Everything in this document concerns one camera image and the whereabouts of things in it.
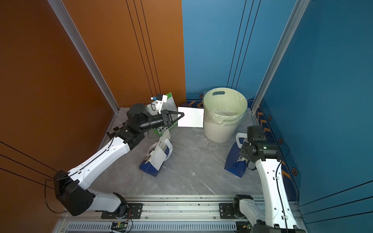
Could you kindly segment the white receipt bag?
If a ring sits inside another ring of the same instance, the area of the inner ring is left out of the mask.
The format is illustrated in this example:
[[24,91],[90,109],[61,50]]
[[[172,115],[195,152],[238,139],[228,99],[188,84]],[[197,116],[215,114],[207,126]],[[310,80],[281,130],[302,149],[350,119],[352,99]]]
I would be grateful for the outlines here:
[[154,150],[150,153],[149,163],[155,170],[159,171],[167,155],[163,149],[157,144]]
[[178,107],[178,111],[184,113],[184,116],[177,122],[178,127],[203,128],[203,108]]

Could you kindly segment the blue white bag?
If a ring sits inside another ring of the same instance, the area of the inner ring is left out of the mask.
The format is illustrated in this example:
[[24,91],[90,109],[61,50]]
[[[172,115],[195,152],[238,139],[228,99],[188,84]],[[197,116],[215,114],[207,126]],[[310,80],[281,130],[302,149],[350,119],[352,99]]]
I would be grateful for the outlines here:
[[236,141],[233,144],[230,152],[228,153],[224,167],[225,170],[240,178],[245,174],[247,169],[251,171],[257,170],[256,166],[254,166],[254,168],[249,168],[249,161],[240,155],[240,151],[244,142],[247,142],[247,134],[237,133]]
[[145,159],[139,165],[139,169],[156,177],[163,163],[170,158],[172,153],[172,138],[169,129],[167,129],[162,137],[149,147]]

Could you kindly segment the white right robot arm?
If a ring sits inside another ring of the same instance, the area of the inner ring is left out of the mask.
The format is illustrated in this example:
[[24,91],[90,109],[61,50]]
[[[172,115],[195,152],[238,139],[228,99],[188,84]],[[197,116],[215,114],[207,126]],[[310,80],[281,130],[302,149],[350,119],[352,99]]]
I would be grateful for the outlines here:
[[265,211],[260,210],[250,195],[236,195],[235,216],[246,218],[252,233],[304,233],[290,209],[281,173],[281,153],[276,143],[267,140],[262,126],[247,128],[247,141],[240,155],[255,163],[262,183]]

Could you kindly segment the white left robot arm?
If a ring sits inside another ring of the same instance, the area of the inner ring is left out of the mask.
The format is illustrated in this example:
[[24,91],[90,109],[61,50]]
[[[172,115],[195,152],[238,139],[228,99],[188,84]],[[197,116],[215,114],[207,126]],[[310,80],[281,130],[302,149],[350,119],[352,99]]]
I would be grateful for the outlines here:
[[55,174],[56,198],[72,216],[86,211],[101,211],[117,218],[125,217],[129,207],[123,196],[91,190],[91,184],[116,160],[134,149],[145,138],[145,132],[169,128],[183,117],[184,113],[169,110],[151,115],[144,104],[134,104],[127,111],[127,120],[115,130],[107,145],[69,172],[61,170]]

